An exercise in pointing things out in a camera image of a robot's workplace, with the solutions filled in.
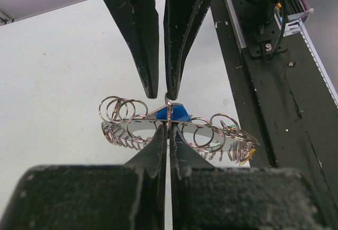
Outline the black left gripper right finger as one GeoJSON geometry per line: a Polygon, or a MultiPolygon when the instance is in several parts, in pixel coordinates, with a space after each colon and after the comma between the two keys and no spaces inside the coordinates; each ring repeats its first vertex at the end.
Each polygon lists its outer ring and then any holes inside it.
{"type": "Polygon", "coordinates": [[[174,229],[329,229],[310,183],[292,168],[217,168],[170,132],[174,229]]]}

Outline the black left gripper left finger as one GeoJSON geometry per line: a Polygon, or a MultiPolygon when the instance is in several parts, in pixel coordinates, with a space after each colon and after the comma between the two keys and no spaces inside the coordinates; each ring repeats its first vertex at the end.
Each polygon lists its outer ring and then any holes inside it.
{"type": "Polygon", "coordinates": [[[122,165],[40,165],[18,182],[1,229],[164,229],[167,131],[122,165]]]}

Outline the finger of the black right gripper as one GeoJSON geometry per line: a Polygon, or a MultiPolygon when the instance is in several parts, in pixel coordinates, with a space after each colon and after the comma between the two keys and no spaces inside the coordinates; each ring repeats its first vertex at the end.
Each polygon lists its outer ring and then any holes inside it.
{"type": "Polygon", "coordinates": [[[158,94],[159,22],[155,0],[104,0],[126,41],[145,94],[158,94]]]}
{"type": "Polygon", "coordinates": [[[212,0],[166,0],[164,47],[167,96],[179,94],[187,55],[203,23],[212,0]]]}

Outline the yellow tag key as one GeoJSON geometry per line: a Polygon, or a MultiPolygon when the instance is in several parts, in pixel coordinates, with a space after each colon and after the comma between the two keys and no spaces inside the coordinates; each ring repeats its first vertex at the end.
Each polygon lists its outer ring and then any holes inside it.
{"type": "Polygon", "coordinates": [[[255,148],[252,148],[247,155],[245,156],[244,160],[239,162],[239,166],[243,166],[246,162],[252,159],[252,155],[256,152],[255,148]]]}

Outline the steel disc with key rings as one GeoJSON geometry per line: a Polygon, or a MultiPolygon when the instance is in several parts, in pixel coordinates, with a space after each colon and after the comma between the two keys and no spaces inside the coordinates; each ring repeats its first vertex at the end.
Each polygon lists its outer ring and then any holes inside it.
{"type": "Polygon", "coordinates": [[[102,133],[113,145],[140,151],[152,141],[159,126],[166,131],[177,128],[181,140],[204,159],[228,158],[238,166],[252,148],[256,150],[260,146],[257,138],[225,113],[216,113],[210,118],[190,115],[189,122],[179,122],[151,119],[150,112],[142,100],[108,96],[98,106],[102,133]],[[232,124],[239,127],[239,133],[234,136],[223,130],[232,124]]]}

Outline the blue tag key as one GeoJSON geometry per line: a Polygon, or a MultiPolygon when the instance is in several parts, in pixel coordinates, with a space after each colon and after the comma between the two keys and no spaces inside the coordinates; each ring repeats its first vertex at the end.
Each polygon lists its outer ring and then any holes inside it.
{"type": "Polygon", "coordinates": [[[148,117],[151,119],[189,122],[191,116],[188,114],[186,108],[181,103],[171,102],[165,93],[165,105],[150,112],[148,117]]]}

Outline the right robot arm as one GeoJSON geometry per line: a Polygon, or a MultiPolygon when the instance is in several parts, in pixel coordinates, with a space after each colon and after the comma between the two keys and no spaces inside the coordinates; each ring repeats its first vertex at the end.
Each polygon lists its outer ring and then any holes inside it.
{"type": "MultiPolygon", "coordinates": [[[[145,94],[158,94],[159,22],[155,0],[104,0],[126,41],[145,94]]],[[[164,47],[168,97],[178,97],[185,60],[212,0],[165,0],[164,47]]],[[[268,23],[282,0],[243,0],[244,22],[268,23]]]]}

